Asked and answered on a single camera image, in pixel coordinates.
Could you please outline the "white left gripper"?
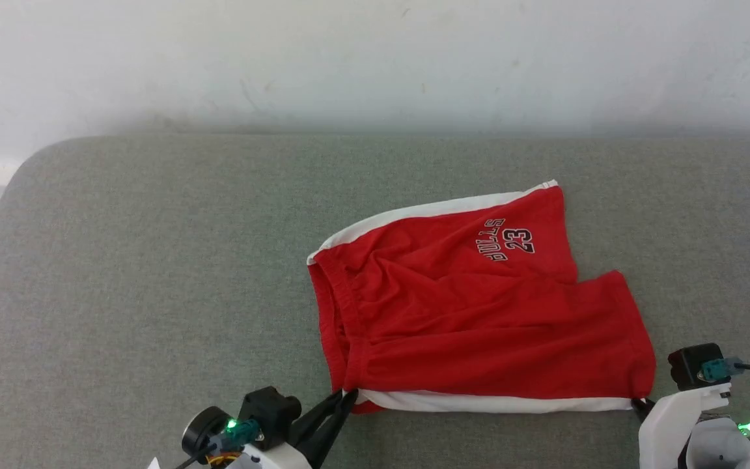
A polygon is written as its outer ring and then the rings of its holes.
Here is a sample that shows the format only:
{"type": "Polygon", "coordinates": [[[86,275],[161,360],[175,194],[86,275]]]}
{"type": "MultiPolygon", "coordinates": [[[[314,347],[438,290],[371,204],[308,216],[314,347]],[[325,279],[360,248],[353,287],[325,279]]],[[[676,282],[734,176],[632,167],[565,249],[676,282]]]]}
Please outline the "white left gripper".
{"type": "Polygon", "coordinates": [[[281,444],[271,450],[246,445],[235,468],[310,469],[321,468],[334,442],[356,406],[358,389],[336,391],[294,422],[290,445],[281,444]],[[306,451],[306,457],[300,451],[306,451]]]}

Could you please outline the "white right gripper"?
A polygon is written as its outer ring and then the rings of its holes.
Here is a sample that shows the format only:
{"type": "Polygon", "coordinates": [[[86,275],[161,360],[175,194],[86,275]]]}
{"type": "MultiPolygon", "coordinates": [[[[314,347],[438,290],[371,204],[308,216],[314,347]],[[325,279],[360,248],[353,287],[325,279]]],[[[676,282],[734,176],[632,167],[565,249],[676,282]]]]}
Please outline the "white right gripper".
{"type": "Polygon", "coordinates": [[[676,468],[691,432],[703,412],[727,406],[732,383],[680,391],[661,398],[633,398],[640,468],[676,468]]]}

